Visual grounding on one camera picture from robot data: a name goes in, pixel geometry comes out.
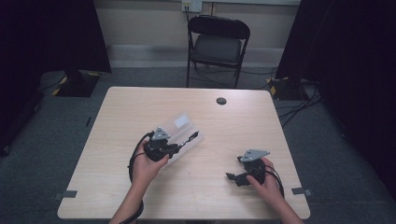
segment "black strap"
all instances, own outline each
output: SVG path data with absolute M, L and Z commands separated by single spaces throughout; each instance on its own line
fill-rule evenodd
M 140 141 L 137 143 L 136 147 L 134 148 L 134 153 L 132 154 L 132 157 L 131 157 L 131 159 L 129 160 L 129 166 L 128 166 L 128 168 L 129 168 L 129 178 L 131 179 L 131 182 L 132 182 L 132 179 L 133 179 L 133 172 L 134 172 L 134 159 L 135 159 L 137 156 L 143 154 L 143 153 L 140 153 L 140 154 L 137 154 L 137 155 L 136 155 L 137 149 L 139 148 L 140 144 L 142 144 L 143 140 L 144 140 L 146 137 L 151 136 L 151 135 L 153 135 L 153 134 L 154 134 L 154 132 L 146 133 L 146 134 L 140 139 Z M 130 223 L 130 222 L 136 220 L 138 217 L 140 217 L 140 215 L 142 215 L 144 207 L 145 207 L 145 205 L 143 204 L 143 201 L 142 201 L 142 202 L 140 203 L 139 209 L 138 209 L 131 217 L 128 217 L 127 219 L 125 219 L 124 221 L 122 221 L 120 224 L 128 224 L 128 223 Z
M 285 198 L 285 190 L 283 189 L 282 181 L 280 180 L 279 174 L 274 169 L 274 167 L 269 166 L 269 165 L 265 165 L 265 167 L 268 167 L 273 171 L 273 172 L 269 172 L 269 171 L 265 170 L 265 173 L 273 176 L 276 179 L 277 185 L 279 186 L 280 193 L 282 194 L 283 198 Z
M 140 203 L 139 209 L 134 213 L 133 216 L 128 217 L 124 221 L 120 222 L 120 224 L 128 224 L 134 220 L 136 220 L 140 215 L 143 213 L 143 209 L 145 208 L 145 205 L 143 204 L 143 201 Z

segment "gray carpet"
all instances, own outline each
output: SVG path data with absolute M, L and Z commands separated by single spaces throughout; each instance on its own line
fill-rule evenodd
M 245 71 L 268 73 L 271 69 Z M 113 74 L 102 75 L 91 98 L 51 96 L 56 86 L 43 90 L 39 110 L 11 144 L 10 155 L 0 158 L 0 223 L 107 223 L 61 220 L 57 217 L 60 201 L 53 199 L 55 193 L 67 188 L 106 90 L 112 86 L 184 87 L 185 74 L 185 67 L 114 68 Z M 62 75 L 43 75 L 41 88 L 57 82 Z M 205 79 L 194 72 L 192 75 Z M 233 84 L 231 73 L 203 76 L 226 86 Z M 238 89 L 262 88 L 268 77 L 243 73 Z M 226 86 L 191 81 L 192 88 Z M 311 95 L 313 89 L 307 86 Z M 301 102 L 274 103 L 281 116 Z M 307 197 L 311 217 L 305 223 L 394 223 L 395 202 L 366 160 L 343 139 L 338 127 L 322 102 L 300 111 L 284 127 L 302 185 L 313 192 Z

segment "black cable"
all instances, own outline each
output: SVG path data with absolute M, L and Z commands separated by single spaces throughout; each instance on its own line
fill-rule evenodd
M 232 85 L 228 85 L 228 84 L 226 84 L 226 83 L 217 82 L 217 81 L 215 81 L 215 80 L 213 80 L 213 79 L 211 79 L 211 78 L 209 78 L 209 77 L 204 77 L 204 76 L 200 73 L 200 69 L 198 69 L 198 68 L 196 69 L 196 74 L 197 74 L 199 77 L 202 77 L 202 78 L 204 78 L 204 79 L 206 79 L 206 80 L 202 80 L 202 79 L 195 78 L 195 77 L 191 77 L 191 79 L 193 79 L 193 80 L 198 80 L 198 81 L 206 81 L 206 82 L 211 82 L 211 83 L 219 84 L 219 85 L 224 86 L 224 87 L 226 87 L 226 88 L 232 88 L 232 87 L 233 87 Z
M 248 71 L 244 71 L 244 70 L 241 70 L 240 73 L 247 73 L 247 74 L 252 74 L 252 75 L 266 76 L 266 75 L 272 75 L 273 73 L 275 73 L 276 71 L 274 71 L 274 69 L 277 69 L 277 67 L 274 67 L 271 70 L 271 72 L 268 72 L 268 73 L 255 73 L 255 72 L 248 72 Z M 232 70 L 232 69 L 230 69 L 230 70 L 219 70 L 219 71 L 207 71 L 207 70 L 204 70 L 204 69 L 201 69 L 201 68 L 197 68 L 197 70 L 200 70 L 200 71 L 208 73 L 208 74 L 234 72 L 234 70 Z
M 275 170 L 274 167 L 269 166 L 269 165 L 264 165 L 264 166 L 270 168 L 272 171 L 274 171 L 274 173 L 277 175 L 277 177 L 279 177 L 279 174 L 277 173 L 277 171 Z
M 132 182 L 132 179 L 133 179 L 133 172 L 134 172 L 134 160 L 136 159 L 136 157 L 145 154 L 145 152 L 141 152 L 141 153 L 139 153 L 139 154 L 136 155 L 137 150 L 139 149 L 139 147 L 140 147 L 140 145 L 142 144 L 143 140 L 145 140 L 145 138 L 147 138 L 147 137 L 149 137 L 149 136 L 152 136 L 152 135 L 154 135 L 154 132 L 146 133 L 146 134 L 139 140 L 139 142 L 137 143 L 136 147 L 134 148 L 134 152 L 132 153 L 132 157 L 131 157 L 131 159 L 129 160 L 129 166 L 128 166 L 128 168 L 129 168 L 129 178 L 131 179 L 131 182 Z M 128 224 L 128 223 L 130 223 L 130 222 L 136 220 L 140 215 L 142 215 L 143 209 L 144 209 L 144 204 L 143 204 L 143 201 L 142 201 L 142 202 L 140 203 L 139 209 L 137 209 L 137 211 L 136 211 L 133 215 L 131 215 L 130 217 L 128 217 L 127 219 L 125 219 L 124 221 L 122 221 L 120 224 Z
M 311 105 L 317 104 L 317 103 L 321 100 L 321 98 L 319 97 L 319 99 L 318 99 L 317 101 L 315 101 L 314 103 L 310 104 L 310 103 L 312 102 L 312 100 L 313 100 L 314 98 L 317 97 L 317 91 L 318 91 L 318 86 L 315 87 L 315 92 L 314 92 L 314 94 L 312 95 L 312 97 L 309 98 L 308 101 L 303 102 L 303 103 L 301 103 L 301 104 L 295 106 L 291 111 L 289 111 L 289 112 L 287 112 L 287 113 L 285 113 L 285 114 L 283 114 L 283 115 L 278 116 L 278 117 L 279 117 L 279 120 L 282 120 L 282 119 L 284 119 L 285 117 L 287 117 L 288 115 L 291 114 L 291 116 L 289 116 L 289 117 L 287 118 L 287 120 L 282 124 L 282 128 L 284 128 L 284 127 L 286 126 L 286 124 L 287 124 L 294 116 L 297 115 L 298 112 L 300 112 L 301 110 L 303 110 L 303 109 L 305 109 L 305 108 L 308 108 L 308 107 L 311 106 Z
M 271 75 L 271 76 L 270 76 L 270 80 L 272 80 L 272 74 L 273 74 L 273 73 L 276 73 L 276 71 L 277 71 L 277 67 L 273 67 L 273 69 L 271 69 L 271 72 L 269 73 L 269 74 Z M 267 87 L 269 84 L 270 84 L 270 82 L 267 81 L 267 83 L 265 83 L 265 85 L 263 85 L 262 87 L 260 87 L 260 88 L 258 88 L 258 89 L 256 89 L 256 90 L 264 89 L 264 88 Z
M 215 3 L 212 2 L 212 8 L 210 8 L 210 15 L 213 16 L 213 8 L 215 7 Z
M 187 22 L 189 22 L 190 21 L 190 8 L 184 7 L 184 12 L 186 14 Z
M 305 103 L 300 103 L 299 105 L 285 105 L 285 106 L 277 107 L 276 110 L 278 110 L 278 109 L 287 109 L 287 108 L 296 108 L 296 107 L 299 107 L 299 106 L 301 106 L 303 104 L 305 104 Z
M 283 188 L 282 181 L 280 181 L 280 177 L 277 174 L 276 170 L 274 170 L 274 168 L 273 168 L 273 171 L 276 173 L 276 175 L 273 172 L 269 172 L 269 171 L 265 171 L 265 173 L 268 175 L 271 175 L 275 178 L 277 185 L 279 186 L 280 194 L 282 195 L 283 198 L 285 198 L 285 190 Z

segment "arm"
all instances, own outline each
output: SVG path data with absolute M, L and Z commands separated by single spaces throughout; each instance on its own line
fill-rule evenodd
M 110 224 L 121 223 L 128 217 L 131 217 L 138 209 L 142 202 L 143 196 L 149 187 L 151 181 L 157 176 L 161 168 L 168 163 L 169 156 L 166 155 L 160 161 L 150 160 L 144 152 L 144 141 L 136 152 L 136 159 L 134 160 L 134 173 L 131 187 L 128 190 L 124 200 L 122 201 L 119 209 L 110 220 Z
M 262 158 L 262 161 L 265 163 L 265 165 L 274 168 L 274 165 L 268 159 Z M 251 175 L 247 176 L 247 180 L 257 191 L 260 197 L 274 208 L 283 224 L 303 223 L 294 210 L 290 207 L 290 205 L 282 197 L 279 186 L 277 185 L 276 179 L 273 176 L 266 175 L 265 181 L 262 185 Z

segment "white wall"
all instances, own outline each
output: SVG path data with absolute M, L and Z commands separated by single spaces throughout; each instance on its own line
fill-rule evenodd
M 187 47 L 187 18 L 180 1 L 95 0 L 108 45 Z M 202 14 L 210 14 L 203 3 Z M 215 3 L 214 14 L 245 22 L 250 48 L 283 49 L 298 6 Z

